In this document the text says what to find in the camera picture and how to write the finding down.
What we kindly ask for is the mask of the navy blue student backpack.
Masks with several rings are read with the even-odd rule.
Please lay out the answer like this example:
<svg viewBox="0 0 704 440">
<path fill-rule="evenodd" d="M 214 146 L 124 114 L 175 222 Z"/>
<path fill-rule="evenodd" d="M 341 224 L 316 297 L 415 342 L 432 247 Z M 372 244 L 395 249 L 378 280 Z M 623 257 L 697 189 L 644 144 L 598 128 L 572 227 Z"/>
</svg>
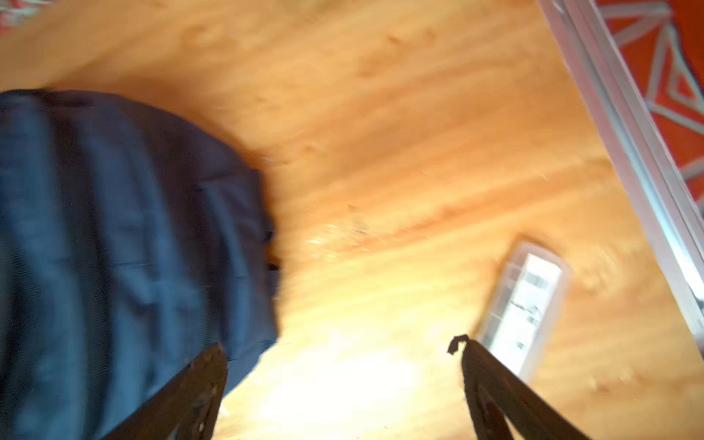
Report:
<svg viewBox="0 0 704 440">
<path fill-rule="evenodd" d="M 159 108 L 1 95 L 1 436 L 98 439 L 206 348 L 278 338 L 258 170 Z"/>
</svg>

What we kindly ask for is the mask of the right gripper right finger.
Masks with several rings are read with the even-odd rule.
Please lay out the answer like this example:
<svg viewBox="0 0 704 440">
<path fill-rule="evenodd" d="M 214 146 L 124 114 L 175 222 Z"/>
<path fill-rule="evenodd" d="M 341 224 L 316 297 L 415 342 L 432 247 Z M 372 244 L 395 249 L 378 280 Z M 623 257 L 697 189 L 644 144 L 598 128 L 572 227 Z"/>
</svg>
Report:
<svg viewBox="0 0 704 440">
<path fill-rule="evenodd" d="M 478 439 L 585 439 L 553 407 L 468 335 L 449 343 L 450 355 L 461 351 L 464 393 Z"/>
</svg>

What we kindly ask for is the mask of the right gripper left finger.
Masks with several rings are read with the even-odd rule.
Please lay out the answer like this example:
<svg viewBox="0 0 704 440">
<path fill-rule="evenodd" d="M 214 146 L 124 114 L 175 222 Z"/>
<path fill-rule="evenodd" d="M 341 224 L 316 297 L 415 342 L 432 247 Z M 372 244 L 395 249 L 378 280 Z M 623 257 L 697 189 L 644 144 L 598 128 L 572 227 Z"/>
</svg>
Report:
<svg viewBox="0 0 704 440">
<path fill-rule="evenodd" d="M 106 439 L 210 439 L 227 383 L 227 356 L 212 344 Z"/>
</svg>

